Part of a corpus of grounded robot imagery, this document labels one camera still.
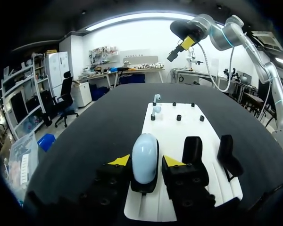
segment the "black office chair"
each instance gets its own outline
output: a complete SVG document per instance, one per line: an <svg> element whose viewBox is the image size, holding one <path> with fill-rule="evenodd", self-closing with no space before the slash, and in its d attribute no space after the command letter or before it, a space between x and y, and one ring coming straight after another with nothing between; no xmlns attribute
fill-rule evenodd
<svg viewBox="0 0 283 226"><path fill-rule="evenodd" d="M64 78L65 79L63 80L63 83L62 83L61 96L57 98L57 99L61 98L63 99L63 101L57 103L55 97L53 98L53 101L55 102L57 112L62 112L61 116L55 123L55 127L58 127L57 123L61 121L62 119L64 119L64 126L66 128L67 127L67 124L66 124L67 116L76 115L78 117L79 114L75 113L74 110L67 111L67 108L70 107L73 103L73 100L70 94L71 85L72 85L72 77L71 77L70 71L64 73Z"/></svg>
<svg viewBox="0 0 283 226"><path fill-rule="evenodd" d="M258 97L261 98L263 101L266 100L268 89L269 89L269 83L263 84L259 81ZM271 111L269 111L269 113L272 115L272 117L267 122L265 127L267 127L269 125L269 123L272 121L272 119L275 119L276 122L277 122L277 114L276 114L277 111L275 109L275 102L274 102L274 98L273 98L271 90L269 92L266 104L269 105L270 108L271 108Z"/></svg>

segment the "white cabinet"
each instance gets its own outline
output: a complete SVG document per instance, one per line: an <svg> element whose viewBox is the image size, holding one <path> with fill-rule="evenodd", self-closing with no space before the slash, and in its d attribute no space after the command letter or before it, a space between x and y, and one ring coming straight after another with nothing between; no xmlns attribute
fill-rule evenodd
<svg viewBox="0 0 283 226"><path fill-rule="evenodd" d="M92 101L89 83L81 83L71 89L71 96L75 100L78 107L85 107Z"/></svg>
<svg viewBox="0 0 283 226"><path fill-rule="evenodd" d="M46 56L46 70L50 79L52 93L54 96L59 97L64 80L64 73L69 71L68 53L60 52L48 54Z"/></svg>

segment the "plastic box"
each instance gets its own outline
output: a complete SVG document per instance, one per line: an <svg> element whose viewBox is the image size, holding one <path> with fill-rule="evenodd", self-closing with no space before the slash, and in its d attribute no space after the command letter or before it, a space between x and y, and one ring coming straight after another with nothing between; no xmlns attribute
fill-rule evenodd
<svg viewBox="0 0 283 226"><path fill-rule="evenodd" d="M11 146L8 185L20 202L24 200L29 180L38 163L38 144L34 133L25 135Z"/></svg>
<svg viewBox="0 0 283 226"><path fill-rule="evenodd" d="M55 141L55 136L47 133L38 141L38 145L47 152Z"/></svg>

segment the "white refrigerator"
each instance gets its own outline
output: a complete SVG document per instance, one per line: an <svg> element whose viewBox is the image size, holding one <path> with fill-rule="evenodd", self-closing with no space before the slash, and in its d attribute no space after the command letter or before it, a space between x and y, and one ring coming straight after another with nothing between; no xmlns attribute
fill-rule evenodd
<svg viewBox="0 0 283 226"><path fill-rule="evenodd" d="M61 96L64 73L69 71L68 53L51 53L46 56L46 71L49 76L53 96Z"/></svg>

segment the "black table surface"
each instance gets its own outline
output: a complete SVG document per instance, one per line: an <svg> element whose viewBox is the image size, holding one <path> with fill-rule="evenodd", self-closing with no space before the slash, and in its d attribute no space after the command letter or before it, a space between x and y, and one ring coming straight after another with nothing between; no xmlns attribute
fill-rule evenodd
<svg viewBox="0 0 283 226"><path fill-rule="evenodd" d="M132 152L142 132L148 103L197 104L219 137L231 134L233 154L244 168L239 177L242 208L283 183L283 151L265 127L246 109L217 89L185 84L128 84L111 90L83 112L58 137L33 174L28 191L45 203L60 196L77 201L103 163ZM25 200L24 209L35 209ZM129 224L121 207L117 225Z"/></svg>

